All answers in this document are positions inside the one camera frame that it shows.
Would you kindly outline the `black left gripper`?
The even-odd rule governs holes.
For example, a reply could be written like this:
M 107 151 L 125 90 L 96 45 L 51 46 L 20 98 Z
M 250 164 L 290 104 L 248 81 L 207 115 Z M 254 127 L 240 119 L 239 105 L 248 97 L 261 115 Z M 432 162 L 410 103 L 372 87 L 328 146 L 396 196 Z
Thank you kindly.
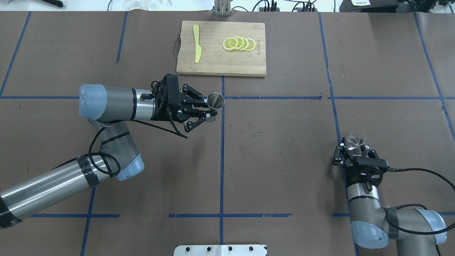
M 184 113 L 183 109 L 206 108 L 209 105 L 203 95 L 188 84 L 179 88 L 178 77 L 166 74 L 164 78 L 151 84 L 155 100 L 155 110 L 151 121 L 177 121 L 189 133 L 204 122 L 214 122 L 218 113 Z

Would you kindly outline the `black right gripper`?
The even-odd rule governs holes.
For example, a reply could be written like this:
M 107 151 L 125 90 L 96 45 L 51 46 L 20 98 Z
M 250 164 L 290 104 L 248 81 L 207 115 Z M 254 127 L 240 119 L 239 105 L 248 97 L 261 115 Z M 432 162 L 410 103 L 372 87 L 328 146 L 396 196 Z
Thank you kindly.
M 342 166 L 346 174 L 347 185 L 369 182 L 380 185 L 384 173 L 390 167 L 385 159 L 371 153 L 366 144 L 360 145 L 360 156 L 350 157 L 350 151 L 345 144 L 339 144 L 334 151 L 332 165 Z

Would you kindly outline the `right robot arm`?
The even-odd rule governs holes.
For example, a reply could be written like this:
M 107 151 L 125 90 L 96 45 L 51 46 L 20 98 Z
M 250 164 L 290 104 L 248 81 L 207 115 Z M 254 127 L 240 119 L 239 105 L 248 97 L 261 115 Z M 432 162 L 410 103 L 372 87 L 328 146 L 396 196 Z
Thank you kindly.
M 334 166 L 346 179 L 347 204 L 353 240 L 365 249 L 382 249 L 396 241 L 399 256 L 439 256 L 439 245 L 447 240 L 454 224 L 422 204 L 382 206 L 378 186 L 385 173 L 410 171 L 391 168 L 387 160 L 365 144 L 343 138 L 335 148 Z

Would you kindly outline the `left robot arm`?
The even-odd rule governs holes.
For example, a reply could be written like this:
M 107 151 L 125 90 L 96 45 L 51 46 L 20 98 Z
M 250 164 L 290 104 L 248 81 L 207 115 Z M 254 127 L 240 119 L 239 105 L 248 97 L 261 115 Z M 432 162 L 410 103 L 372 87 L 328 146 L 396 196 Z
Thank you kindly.
M 1 175 L 1 229 L 111 178 L 125 181 L 144 170 L 127 126 L 146 125 L 181 138 L 218 108 L 178 77 L 166 74 L 147 89 L 84 84 L 76 97 L 12 97 L 1 104 L 1 169 L 31 171 L 24 181 Z

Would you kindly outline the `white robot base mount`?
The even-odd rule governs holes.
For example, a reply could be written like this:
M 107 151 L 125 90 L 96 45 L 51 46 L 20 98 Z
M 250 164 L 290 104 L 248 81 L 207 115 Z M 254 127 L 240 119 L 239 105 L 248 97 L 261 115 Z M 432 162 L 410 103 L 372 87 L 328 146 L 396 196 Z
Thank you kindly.
M 266 245 L 182 245 L 174 250 L 174 256 L 267 256 Z

